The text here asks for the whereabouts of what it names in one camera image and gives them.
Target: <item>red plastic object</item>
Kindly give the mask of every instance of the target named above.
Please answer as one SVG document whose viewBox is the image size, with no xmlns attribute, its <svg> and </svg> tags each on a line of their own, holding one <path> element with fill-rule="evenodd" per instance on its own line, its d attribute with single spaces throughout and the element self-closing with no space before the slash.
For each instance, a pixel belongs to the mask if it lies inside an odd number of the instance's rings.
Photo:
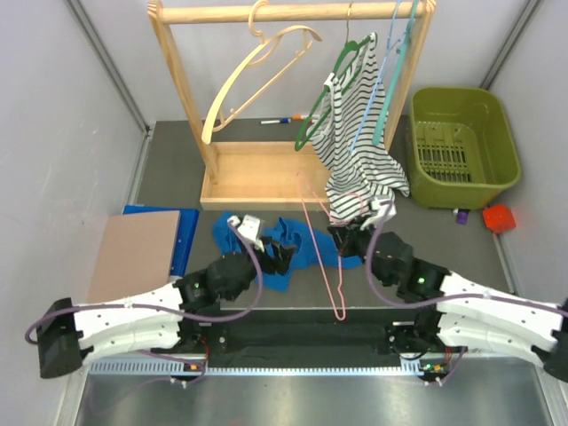
<svg viewBox="0 0 568 426">
<path fill-rule="evenodd" d="M 494 233 L 504 233 L 517 226 L 511 210 L 504 204 L 496 204 L 483 210 L 485 226 Z"/>
</svg>

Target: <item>purple object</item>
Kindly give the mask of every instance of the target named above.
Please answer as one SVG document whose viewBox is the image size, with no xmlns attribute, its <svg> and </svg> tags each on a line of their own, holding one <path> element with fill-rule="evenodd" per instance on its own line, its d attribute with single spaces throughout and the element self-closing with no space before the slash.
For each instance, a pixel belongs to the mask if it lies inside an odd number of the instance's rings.
<svg viewBox="0 0 568 426">
<path fill-rule="evenodd" d="M 460 225 L 465 225 L 468 222 L 469 210 L 458 210 L 458 214 L 455 215 L 455 221 Z"/>
</svg>

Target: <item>green hanger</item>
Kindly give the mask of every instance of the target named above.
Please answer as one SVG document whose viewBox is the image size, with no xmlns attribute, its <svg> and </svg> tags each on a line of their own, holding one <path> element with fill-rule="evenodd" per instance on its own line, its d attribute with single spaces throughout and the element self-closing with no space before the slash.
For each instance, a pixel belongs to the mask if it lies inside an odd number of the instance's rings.
<svg viewBox="0 0 568 426">
<path fill-rule="evenodd" d="M 341 74 L 339 75 L 339 77 L 342 77 L 345 75 L 345 73 L 347 72 L 347 70 L 351 67 L 351 64 L 353 63 L 353 61 L 355 59 L 358 58 L 358 53 L 361 50 L 362 47 L 364 47 L 367 43 L 369 43 L 369 41 L 371 40 L 371 36 L 368 35 L 367 37 L 365 37 L 363 39 L 363 41 L 361 41 L 361 43 L 357 43 L 353 40 L 351 40 L 350 42 L 345 43 L 345 46 L 343 47 L 343 49 L 341 50 L 341 53 L 339 53 L 339 57 L 337 58 L 337 60 L 335 61 L 335 65 L 334 65 L 334 70 L 333 73 L 335 75 L 337 75 L 337 73 L 339 72 L 339 68 L 341 67 L 341 65 L 343 64 L 343 62 L 345 61 L 345 58 L 347 58 L 347 56 L 351 53 L 351 52 L 355 52 L 355 56 L 349 61 L 349 64 L 347 64 L 347 66 L 345 67 L 345 69 L 341 72 Z M 351 86 L 351 84 L 353 83 L 353 81 L 357 78 L 357 76 L 359 75 L 361 71 L 361 67 L 359 67 L 356 71 L 355 74 L 353 75 L 353 77 L 350 79 L 350 81 L 347 83 L 347 85 L 345 86 L 345 88 L 342 90 L 342 94 L 344 94 Z M 321 94 L 318 96 L 318 99 L 316 100 L 315 105 L 312 107 L 312 110 L 310 111 L 310 113 L 308 114 L 307 118 L 304 120 L 304 122 L 302 123 L 302 126 L 300 127 L 300 131 L 298 132 L 298 135 L 296 136 L 296 146 L 295 146 L 295 150 L 296 151 L 300 151 L 304 145 L 308 142 L 308 140 L 310 140 L 313 136 L 313 134 L 318 130 L 318 128 L 320 127 L 320 125 L 327 119 L 327 116 L 331 113 L 331 107 L 327 109 L 327 111 L 318 119 L 318 121 L 315 122 L 315 124 L 312 126 L 312 128 L 310 129 L 310 133 L 308 133 L 307 135 L 305 134 L 308 125 L 310 124 L 310 122 L 312 121 L 312 117 L 315 114 L 316 110 L 320 107 L 321 101 L 324 99 L 324 97 L 329 93 L 329 88 L 327 86 L 325 86 L 323 88 L 323 92 L 321 92 Z"/>
</svg>

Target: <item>basket perforated bottom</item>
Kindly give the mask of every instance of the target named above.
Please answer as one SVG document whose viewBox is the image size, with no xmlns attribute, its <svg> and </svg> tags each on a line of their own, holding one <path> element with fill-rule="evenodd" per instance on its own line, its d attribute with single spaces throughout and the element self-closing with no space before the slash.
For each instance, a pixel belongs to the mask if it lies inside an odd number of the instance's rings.
<svg viewBox="0 0 568 426">
<path fill-rule="evenodd" d="M 417 122 L 418 160 L 431 178 L 441 182 L 485 183 L 477 137 L 455 122 Z"/>
</svg>

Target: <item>wooden hanger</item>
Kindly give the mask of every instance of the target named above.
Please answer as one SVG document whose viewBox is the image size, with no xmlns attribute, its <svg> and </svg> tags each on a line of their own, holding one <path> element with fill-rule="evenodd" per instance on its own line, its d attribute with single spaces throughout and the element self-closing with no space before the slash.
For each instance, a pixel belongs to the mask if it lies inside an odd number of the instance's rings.
<svg viewBox="0 0 568 426">
<path fill-rule="evenodd" d="M 343 46 L 343 49 L 339 53 L 339 57 L 335 61 L 333 74 L 337 75 L 337 73 L 340 72 L 339 70 L 341 68 L 341 65 L 343 64 L 343 62 L 345 61 L 345 58 L 347 58 L 347 56 L 350 53 L 354 52 L 355 55 L 351 58 L 349 63 L 341 71 L 341 74 L 339 74 L 340 78 L 349 69 L 349 67 L 351 66 L 353 61 L 358 58 L 359 51 L 361 50 L 361 48 L 363 46 L 365 46 L 367 43 L 369 43 L 369 41 L 371 40 L 371 37 L 369 35 L 367 37 L 365 37 L 361 41 L 361 43 L 357 43 L 353 40 L 349 40 L 349 20 L 350 20 L 350 16 L 351 16 L 351 8 L 353 6 L 353 3 L 354 2 L 350 2 L 349 8 L 347 9 L 347 19 L 346 19 L 347 33 L 345 35 L 345 45 Z M 342 90 L 342 93 L 345 93 L 347 90 L 349 90 L 349 88 L 351 87 L 351 84 L 359 76 L 359 72 L 361 71 L 361 67 L 362 67 L 362 64 L 360 64 L 360 66 L 355 70 L 355 72 L 353 73 L 353 77 L 350 79 L 349 82 L 347 82 L 347 84 L 345 85 L 345 87 Z M 315 114 L 315 112 L 320 107 L 321 101 L 325 98 L 325 96 L 327 95 L 328 92 L 329 92 L 329 88 L 327 86 L 324 86 L 323 92 L 321 92 L 321 94 L 318 96 L 318 99 L 316 100 L 316 103 L 312 107 L 312 110 L 310 111 L 308 116 L 305 118 L 304 122 L 302 122 L 302 126 L 300 127 L 300 131 L 298 131 L 298 135 L 296 136 L 296 144 L 295 144 L 295 150 L 296 151 L 300 151 L 304 147 L 304 145 L 308 142 L 308 140 L 310 140 L 312 138 L 313 134 L 321 126 L 321 124 L 327 119 L 327 116 L 331 113 L 331 107 L 330 107 L 330 108 L 327 109 L 327 111 L 325 113 L 322 114 L 321 117 L 318 118 L 318 121 L 316 121 L 311 126 L 310 132 L 306 134 L 306 130 L 307 130 L 308 126 L 312 123 L 313 115 Z"/>
<path fill-rule="evenodd" d="M 201 139 L 204 144 L 211 143 L 211 136 L 214 131 L 219 131 L 223 129 L 229 122 L 231 122 L 234 118 L 237 117 L 246 107 L 248 107 L 252 102 L 256 100 L 268 87 L 270 87 L 276 80 L 278 80 L 290 67 L 292 67 L 303 55 L 311 49 L 313 45 L 313 40 L 318 42 L 321 41 L 321 36 L 312 28 L 306 27 L 305 25 L 293 25 L 291 27 L 285 28 L 278 32 L 274 37 L 269 38 L 268 40 L 264 39 L 264 33 L 261 30 L 256 30 L 253 26 L 253 18 L 255 16 L 256 9 L 262 4 L 268 4 L 268 0 L 259 0 L 257 1 L 252 8 L 250 9 L 250 14 L 248 16 L 248 29 L 253 36 L 257 36 L 260 38 L 260 44 L 235 68 L 233 73 L 227 78 L 221 89 L 219 90 L 218 94 L 215 96 L 213 103 L 211 104 L 211 108 L 207 114 L 205 119 L 205 123 L 203 124 L 203 132 L 201 134 Z M 288 33 L 294 31 L 303 31 L 304 32 L 304 48 L 301 51 L 297 51 L 295 57 L 289 61 L 289 63 L 284 66 L 273 78 L 271 78 L 268 82 L 264 84 L 254 95 L 252 95 L 246 102 L 244 102 L 241 106 L 236 109 L 231 109 L 230 115 L 228 117 L 224 117 L 221 111 L 221 106 L 225 97 L 231 87 L 233 86 L 236 79 L 239 77 L 241 72 L 249 67 L 254 67 L 262 62 L 264 62 L 269 56 L 271 56 L 282 37 Z M 260 59 L 255 59 L 255 57 L 267 46 L 272 46 L 270 50 L 262 56 Z M 220 123 L 218 126 L 215 126 L 215 120 L 219 119 Z"/>
</svg>

